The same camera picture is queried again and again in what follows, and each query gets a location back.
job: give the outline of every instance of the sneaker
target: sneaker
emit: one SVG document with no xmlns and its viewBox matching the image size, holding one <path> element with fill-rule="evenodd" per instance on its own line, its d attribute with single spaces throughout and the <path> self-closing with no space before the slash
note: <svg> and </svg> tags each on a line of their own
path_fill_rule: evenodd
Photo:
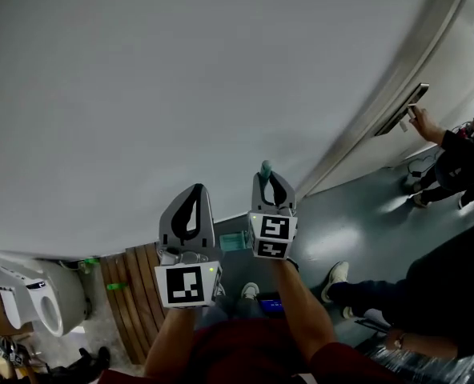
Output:
<svg viewBox="0 0 474 384">
<path fill-rule="evenodd" d="M 458 209 L 462 210 L 466 205 L 469 205 L 470 203 L 474 202 L 469 198 L 466 192 L 463 192 L 460 198 L 458 199 Z"/>
<path fill-rule="evenodd" d="M 430 202 L 424 202 L 422 200 L 422 194 L 413 195 L 412 201 L 413 201 L 413 203 L 415 203 L 415 206 L 417 206 L 419 208 L 427 208 L 430 204 Z"/>
<path fill-rule="evenodd" d="M 416 181 L 415 183 L 410 183 L 411 182 L 410 178 L 411 178 L 411 175 L 408 175 L 401 182 L 401 189 L 406 195 L 418 194 L 421 190 L 424 190 L 424 188 L 420 184 L 420 181 Z"/>
<path fill-rule="evenodd" d="M 224 291 L 224 287 L 223 285 L 220 283 L 219 286 L 218 286 L 218 291 L 216 292 L 215 294 L 216 296 L 226 296 L 227 295 L 227 292 Z"/>
<path fill-rule="evenodd" d="M 323 292 L 320 294 L 320 297 L 323 299 L 323 302 L 332 302 L 332 300 L 327 295 L 327 291 L 330 290 L 331 285 L 334 285 L 335 283 L 346 282 L 348 271 L 349 263 L 347 262 L 338 262 L 331 268 L 330 274 L 327 277 L 327 285 L 323 288 Z"/>
<path fill-rule="evenodd" d="M 344 307 L 343 310 L 342 310 L 342 317 L 343 318 L 346 318 L 347 320 L 351 319 L 351 318 L 356 318 L 357 316 L 355 316 L 352 312 L 352 308 L 347 306 L 347 307 Z"/>
<path fill-rule="evenodd" d="M 256 300 L 257 294 L 260 293 L 259 287 L 256 283 L 249 282 L 246 283 L 243 287 L 243 291 L 240 294 L 241 298 L 249 298 L 251 300 Z"/>
</svg>

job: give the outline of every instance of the gray floor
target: gray floor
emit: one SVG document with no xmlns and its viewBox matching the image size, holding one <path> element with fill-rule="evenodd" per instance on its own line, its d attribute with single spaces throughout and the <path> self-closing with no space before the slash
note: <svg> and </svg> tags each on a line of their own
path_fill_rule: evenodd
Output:
<svg viewBox="0 0 474 384">
<path fill-rule="evenodd" d="M 406 165 L 383 169 L 354 182 L 304 199 L 298 205 L 299 232 L 291 256 L 299 263 L 307 286 L 319 297 L 320 284 L 340 260 L 351 263 L 349 279 L 401 279 L 410 264 L 442 242 L 474 225 L 474 205 L 458 211 L 457 196 L 434 203 L 426 210 L 415 208 L 400 191 Z M 216 225 L 217 236 L 247 228 L 245 218 Z M 250 250 L 228 252 L 223 258 L 223 285 L 228 295 L 238 295 L 246 282 L 259 284 L 262 292 L 274 291 L 269 262 L 253 258 Z M 139 372 L 129 363 L 106 301 L 99 270 L 83 280 L 94 304 L 84 332 L 57 339 L 39 329 L 34 345 L 51 366 L 67 365 L 78 357 L 78 347 L 90 351 L 109 346 L 113 366 Z M 372 332 L 345 321 L 339 309 L 329 306 L 339 340 L 352 346 Z"/>
</svg>

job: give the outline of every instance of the smartphone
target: smartphone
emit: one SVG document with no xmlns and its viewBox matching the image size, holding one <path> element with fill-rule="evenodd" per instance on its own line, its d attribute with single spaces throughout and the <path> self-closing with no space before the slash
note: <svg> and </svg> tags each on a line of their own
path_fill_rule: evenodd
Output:
<svg viewBox="0 0 474 384">
<path fill-rule="evenodd" d="M 397 109 L 397 111 L 388 119 L 387 123 L 384 124 L 381 129 L 376 133 L 376 137 L 389 133 L 394 126 L 396 126 L 406 114 L 410 118 L 415 118 L 412 107 L 426 94 L 429 90 L 429 84 L 420 83 L 411 94 L 408 95 L 403 104 Z"/>
<path fill-rule="evenodd" d="M 282 301 L 279 298 L 259 300 L 259 303 L 265 314 L 283 312 Z"/>
</svg>

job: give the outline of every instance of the toilet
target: toilet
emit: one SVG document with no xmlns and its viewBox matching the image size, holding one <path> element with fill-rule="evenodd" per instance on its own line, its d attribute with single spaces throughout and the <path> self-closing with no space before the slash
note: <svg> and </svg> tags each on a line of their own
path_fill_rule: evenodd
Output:
<svg viewBox="0 0 474 384">
<path fill-rule="evenodd" d="M 16 263 L 0 258 L 0 271 L 25 286 L 38 318 L 55 337 L 69 333 L 86 318 L 86 297 L 73 270 L 45 260 Z"/>
<path fill-rule="evenodd" d="M 39 320 L 25 285 L 1 271 L 0 295 L 7 319 L 15 329 L 22 328 L 27 322 Z"/>
</svg>

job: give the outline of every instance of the dark pants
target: dark pants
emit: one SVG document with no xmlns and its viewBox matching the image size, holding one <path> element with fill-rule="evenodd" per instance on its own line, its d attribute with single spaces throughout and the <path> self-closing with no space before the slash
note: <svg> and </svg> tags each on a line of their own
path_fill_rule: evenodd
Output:
<svg viewBox="0 0 474 384">
<path fill-rule="evenodd" d="M 36 374 L 39 384 L 87 384 L 96 380 L 104 370 L 109 368 L 109 351 L 102 347 L 98 357 L 92 358 L 84 349 L 79 350 L 81 358 L 68 367 L 55 367 L 48 374 Z M 28 377 L 18 380 L 24 384 Z"/>
<path fill-rule="evenodd" d="M 424 177 L 420 179 L 420 185 L 422 186 L 422 189 L 426 189 L 435 182 L 436 182 L 436 171 L 435 171 L 435 166 L 433 166 L 432 168 L 428 170 L 428 172 L 424 175 Z M 426 203 L 441 201 L 457 193 L 458 191 L 448 190 L 441 186 L 438 186 L 435 189 L 424 190 L 422 192 L 422 201 Z"/>
<path fill-rule="evenodd" d="M 406 280 L 397 283 L 373 280 L 356 284 L 342 282 L 331 286 L 327 295 L 338 305 L 350 306 L 358 317 L 363 317 L 367 310 L 379 310 L 383 312 L 384 319 L 394 326 L 406 317 L 409 307 L 406 285 Z"/>
</svg>

